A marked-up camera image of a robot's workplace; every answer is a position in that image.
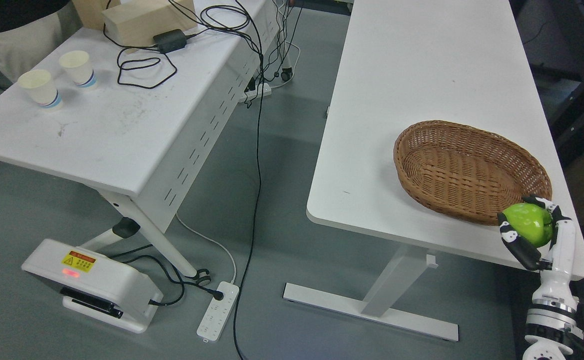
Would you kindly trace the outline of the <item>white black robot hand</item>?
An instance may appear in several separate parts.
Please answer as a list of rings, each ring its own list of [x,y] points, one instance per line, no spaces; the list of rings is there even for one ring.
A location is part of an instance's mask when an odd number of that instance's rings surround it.
[[[522,235],[520,227],[513,224],[513,218],[499,212],[497,219],[503,244],[525,269],[539,271],[541,286],[538,292],[541,295],[567,298],[571,295],[575,258],[577,230],[574,221],[562,214],[559,205],[537,194],[525,196],[523,202],[543,208],[550,216],[553,230],[546,257]]]

